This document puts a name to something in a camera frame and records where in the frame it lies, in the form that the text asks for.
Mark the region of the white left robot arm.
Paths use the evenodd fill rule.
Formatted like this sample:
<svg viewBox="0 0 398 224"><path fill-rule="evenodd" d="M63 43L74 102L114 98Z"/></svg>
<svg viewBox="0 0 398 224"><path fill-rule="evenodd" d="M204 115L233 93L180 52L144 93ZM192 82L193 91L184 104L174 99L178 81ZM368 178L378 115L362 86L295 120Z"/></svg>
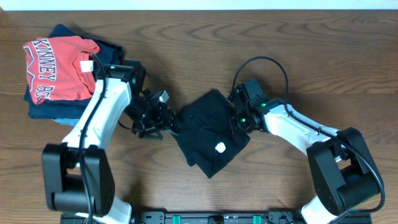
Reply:
<svg viewBox="0 0 398 224"><path fill-rule="evenodd" d="M71 213L81 223L134 223L132 205L115 195L106 156L122 114L141 139L178 134L166 91L143 90L146 70L137 60L104 64L95 71L95 92L83 115L61 144L47 144L42 170L47 206Z"/></svg>

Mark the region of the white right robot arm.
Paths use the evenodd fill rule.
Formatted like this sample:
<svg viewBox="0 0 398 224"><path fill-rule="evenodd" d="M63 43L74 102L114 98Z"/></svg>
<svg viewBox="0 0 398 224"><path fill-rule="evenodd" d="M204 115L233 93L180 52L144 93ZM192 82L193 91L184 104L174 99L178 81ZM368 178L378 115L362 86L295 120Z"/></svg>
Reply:
<svg viewBox="0 0 398 224"><path fill-rule="evenodd" d="M380 211L386 201L381 174L355 128L324 126L286 101L255 94L230 96L232 129L278 136L303 152L310 166L315 197L298 212L303 223L333 223L354 214Z"/></svg>

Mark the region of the black t-shirt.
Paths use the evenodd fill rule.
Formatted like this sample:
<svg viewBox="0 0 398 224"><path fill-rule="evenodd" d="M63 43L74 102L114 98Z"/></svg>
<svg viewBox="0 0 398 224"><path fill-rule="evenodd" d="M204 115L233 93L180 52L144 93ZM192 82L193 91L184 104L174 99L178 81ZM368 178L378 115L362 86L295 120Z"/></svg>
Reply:
<svg viewBox="0 0 398 224"><path fill-rule="evenodd" d="M186 157L210 179L239 154L250 141L244 133L234 134L228 116L232 105L218 91L210 90L176 115L178 134L173 137Z"/></svg>

